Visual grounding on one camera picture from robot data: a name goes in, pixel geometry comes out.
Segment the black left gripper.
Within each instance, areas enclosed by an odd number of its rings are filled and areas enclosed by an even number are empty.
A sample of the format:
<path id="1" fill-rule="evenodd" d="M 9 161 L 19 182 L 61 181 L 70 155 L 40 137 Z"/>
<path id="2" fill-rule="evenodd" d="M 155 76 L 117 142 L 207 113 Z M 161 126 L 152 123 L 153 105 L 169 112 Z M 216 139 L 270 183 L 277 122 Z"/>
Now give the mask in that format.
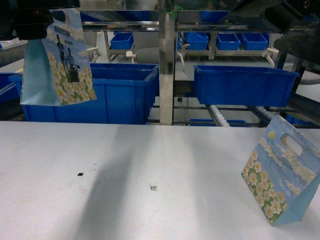
<path id="1" fill-rule="evenodd" d="M 80 6 L 79 0 L 2 0 L 0 39 L 44 39 L 47 37 L 47 28 L 54 22 L 51 10 Z"/>

